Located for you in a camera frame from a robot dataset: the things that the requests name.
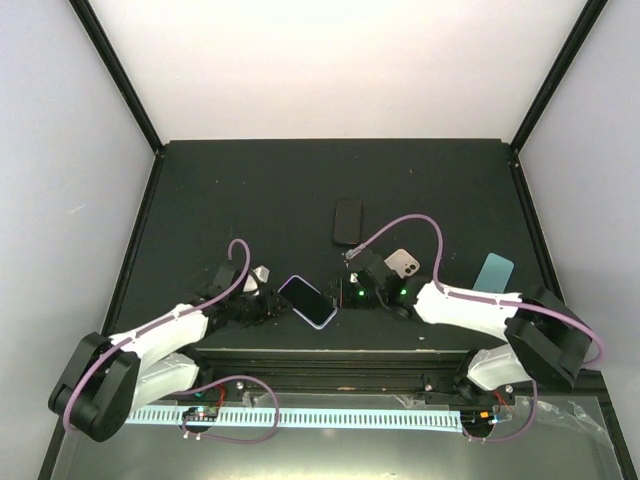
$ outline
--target white wall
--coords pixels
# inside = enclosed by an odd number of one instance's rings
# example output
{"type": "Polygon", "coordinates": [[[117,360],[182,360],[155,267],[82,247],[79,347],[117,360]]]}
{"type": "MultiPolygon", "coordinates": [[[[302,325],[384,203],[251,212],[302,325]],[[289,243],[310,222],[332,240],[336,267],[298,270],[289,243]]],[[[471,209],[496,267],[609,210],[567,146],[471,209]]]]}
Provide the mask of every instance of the white wall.
{"type": "Polygon", "coordinates": [[[32,480],[153,155],[68,1],[0,2],[0,18],[0,478],[32,480]]]}
{"type": "Polygon", "coordinates": [[[640,468],[640,3],[609,2],[522,152],[568,303],[604,337],[640,468]]]}
{"type": "Polygon", "coordinates": [[[92,4],[165,141],[511,141],[585,0],[92,4]]]}

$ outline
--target purple cable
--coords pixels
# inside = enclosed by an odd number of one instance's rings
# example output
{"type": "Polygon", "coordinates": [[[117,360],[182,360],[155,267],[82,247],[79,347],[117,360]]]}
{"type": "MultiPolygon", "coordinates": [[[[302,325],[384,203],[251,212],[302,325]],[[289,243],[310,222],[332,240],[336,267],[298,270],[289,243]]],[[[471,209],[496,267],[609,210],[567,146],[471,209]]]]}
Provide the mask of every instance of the purple cable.
{"type": "MultiPolygon", "coordinates": [[[[205,309],[207,307],[210,307],[211,305],[219,302],[224,297],[226,297],[231,292],[233,292],[240,285],[240,283],[244,280],[244,278],[246,277],[247,272],[249,271],[249,265],[251,263],[251,251],[249,250],[249,245],[247,245],[247,242],[245,242],[241,238],[236,238],[236,239],[231,241],[231,243],[229,244],[229,248],[227,249],[227,257],[229,258],[229,260],[231,260],[233,258],[233,255],[232,255],[233,254],[233,247],[234,247],[234,245],[236,245],[238,243],[240,245],[242,245],[242,247],[244,248],[244,251],[245,251],[244,268],[242,269],[242,273],[240,274],[240,276],[237,278],[237,280],[235,282],[233,282],[233,284],[229,288],[227,288],[224,292],[222,292],[217,297],[212,298],[211,300],[208,300],[208,301],[206,301],[206,302],[204,302],[204,303],[202,303],[202,304],[200,304],[200,305],[198,305],[196,307],[189,308],[187,310],[183,310],[182,312],[178,312],[177,315],[174,315],[173,313],[169,313],[167,315],[163,315],[159,319],[154,320],[149,325],[147,325],[146,327],[144,327],[144,328],[140,329],[138,332],[136,332],[135,338],[140,338],[145,333],[149,333],[151,330],[153,330],[155,328],[158,328],[158,327],[164,325],[165,323],[168,323],[168,322],[170,322],[170,321],[172,321],[172,320],[174,320],[176,318],[182,317],[184,315],[189,315],[190,313],[197,312],[199,310],[203,310],[203,309],[205,309]]],[[[115,353],[118,350],[120,350],[122,347],[124,347],[125,345],[127,345],[127,344],[129,344],[129,343],[131,343],[133,341],[134,341],[134,338],[125,338],[121,342],[118,342],[117,344],[113,345],[111,348],[109,348],[109,350],[107,350],[102,355],[100,355],[98,360],[96,360],[96,362],[93,365],[91,365],[91,367],[89,367],[87,372],[82,376],[82,378],[80,379],[80,381],[76,385],[76,388],[74,388],[73,392],[71,393],[71,396],[69,397],[69,401],[67,402],[67,406],[65,407],[64,413],[62,414],[62,426],[64,427],[64,429],[65,429],[65,431],[67,433],[71,433],[73,430],[75,430],[73,425],[71,425],[71,411],[73,410],[74,404],[78,400],[78,397],[82,393],[82,390],[84,389],[84,387],[87,385],[87,382],[89,381],[89,379],[93,376],[93,374],[95,374],[98,371],[98,369],[109,358],[111,358],[113,355],[115,355],[115,353]]]]}
{"type": "MultiPolygon", "coordinates": [[[[491,298],[484,298],[476,295],[467,295],[464,293],[457,293],[457,292],[452,292],[451,290],[448,290],[447,287],[445,287],[444,285],[442,285],[442,283],[440,283],[440,279],[438,278],[438,273],[440,272],[440,263],[442,262],[442,254],[444,251],[444,238],[442,236],[442,230],[440,229],[440,225],[438,225],[438,223],[428,215],[423,215],[421,213],[412,213],[409,215],[404,215],[400,218],[396,218],[395,220],[389,222],[387,225],[385,225],[380,230],[378,230],[366,242],[358,245],[356,248],[352,250],[349,250],[345,254],[346,260],[347,261],[351,260],[353,257],[358,255],[362,250],[367,248],[371,243],[373,243],[373,241],[376,240],[380,235],[385,233],[391,227],[394,227],[398,223],[404,222],[406,220],[425,220],[429,222],[431,226],[433,226],[434,230],[436,231],[436,237],[438,238],[438,248],[436,251],[436,259],[435,259],[435,262],[433,263],[432,276],[433,276],[433,283],[436,285],[436,288],[440,290],[440,292],[445,293],[446,295],[450,295],[451,297],[459,298],[462,300],[496,305],[498,307],[522,308],[523,310],[529,310],[531,312],[541,313],[543,315],[548,315],[550,317],[553,317],[567,325],[570,325],[573,328],[580,330],[598,346],[598,354],[595,357],[593,357],[591,360],[584,362],[583,366],[591,365],[599,360],[602,360],[602,358],[604,358],[605,347],[602,339],[598,337],[598,335],[596,335],[595,332],[593,332],[593,330],[591,330],[589,327],[583,325],[582,323],[578,322],[577,320],[571,317],[568,317],[567,315],[556,312],[554,310],[550,310],[548,308],[540,307],[538,305],[533,305],[530,303],[513,302],[508,300],[498,302],[491,298]]],[[[473,441],[485,441],[485,442],[491,442],[491,443],[505,442],[508,440],[513,440],[515,438],[518,438],[520,435],[526,432],[531,427],[531,425],[533,425],[533,422],[536,418],[537,404],[538,404],[538,386],[536,385],[536,382],[533,381],[533,405],[531,406],[531,414],[529,415],[529,419],[527,420],[527,422],[522,426],[520,430],[504,438],[496,438],[496,439],[478,439],[469,435],[466,430],[464,430],[464,434],[473,441]]]]}
{"type": "MultiPolygon", "coordinates": [[[[210,434],[203,434],[203,433],[200,433],[200,434],[194,433],[194,435],[200,436],[202,438],[208,438],[210,440],[220,440],[221,442],[238,443],[241,445],[255,445],[256,443],[264,442],[265,440],[268,440],[269,438],[273,437],[273,435],[276,433],[276,429],[278,428],[278,423],[280,422],[280,404],[278,403],[278,397],[276,397],[276,394],[273,392],[271,387],[269,387],[269,385],[267,385],[260,379],[257,379],[255,377],[250,377],[248,375],[231,375],[230,377],[221,378],[220,380],[216,380],[215,382],[211,382],[202,387],[194,388],[191,390],[185,390],[184,392],[174,393],[174,395],[193,395],[194,393],[204,392],[205,390],[209,390],[210,388],[217,387],[218,385],[222,385],[223,383],[230,382],[233,380],[246,380],[249,382],[257,383],[262,388],[264,388],[267,391],[267,393],[269,393],[269,395],[271,395],[271,398],[273,398],[273,405],[276,411],[275,411],[275,417],[274,417],[275,419],[273,421],[273,425],[271,426],[271,428],[269,428],[269,431],[267,431],[267,433],[265,433],[261,437],[252,438],[250,440],[242,440],[240,438],[223,437],[221,435],[210,435],[210,434]]],[[[187,430],[186,418],[182,422],[182,431],[187,436],[193,433],[187,430]]]]}
{"type": "Polygon", "coordinates": [[[462,300],[469,300],[472,302],[479,302],[479,303],[485,303],[485,304],[489,304],[489,305],[496,305],[498,307],[504,306],[504,307],[516,307],[516,308],[522,308],[523,310],[529,310],[531,312],[536,312],[536,313],[541,313],[543,315],[548,315],[550,317],[553,317],[557,320],[560,320],[562,323],[565,323],[573,328],[576,328],[577,330],[580,330],[582,333],[584,333],[585,335],[587,335],[592,341],[593,343],[595,343],[598,346],[598,353],[595,357],[593,357],[591,360],[587,360],[586,362],[584,362],[584,366],[587,365],[591,365],[597,361],[602,360],[602,358],[604,358],[604,352],[605,352],[605,347],[604,347],[604,342],[602,341],[602,339],[600,337],[598,337],[598,335],[596,335],[593,330],[591,330],[589,327],[583,325],[582,323],[578,322],[577,320],[568,317],[567,315],[564,315],[562,313],[556,312],[554,310],[550,310],[548,308],[544,308],[544,307],[540,307],[538,305],[533,305],[530,303],[525,303],[525,302],[513,302],[513,301],[508,301],[508,300],[504,300],[504,301],[500,301],[499,303],[497,303],[495,300],[493,300],[492,298],[485,298],[485,297],[479,297],[476,295],[468,295],[468,294],[464,294],[464,293],[457,293],[457,292],[453,292],[453,291],[447,291],[447,287],[445,287],[444,285],[442,285],[442,283],[440,283],[440,279],[438,278],[438,274],[440,272],[440,263],[442,262],[442,253],[444,251],[444,239],[442,237],[442,230],[440,229],[440,226],[438,225],[438,223],[431,217],[427,216],[427,215],[423,215],[421,213],[412,213],[410,215],[404,215],[400,218],[396,218],[395,220],[393,220],[392,222],[389,222],[387,225],[385,225],[384,227],[382,227],[380,230],[378,230],[371,238],[369,238],[369,240],[367,240],[366,242],[358,245],[356,248],[354,248],[353,250],[349,250],[346,255],[345,258],[347,260],[351,260],[353,257],[355,257],[358,253],[360,253],[362,250],[364,250],[365,248],[367,248],[374,240],[376,240],[380,235],[382,235],[383,233],[385,233],[387,230],[389,230],[391,227],[394,227],[395,225],[397,225],[400,222],[404,222],[406,220],[425,220],[427,222],[429,222],[434,230],[436,231],[436,236],[438,237],[438,249],[436,251],[436,260],[433,264],[433,283],[436,285],[436,288],[438,290],[440,290],[440,292],[442,293],[446,293],[447,295],[454,297],[454,298],[459,298],[462,300]]]}

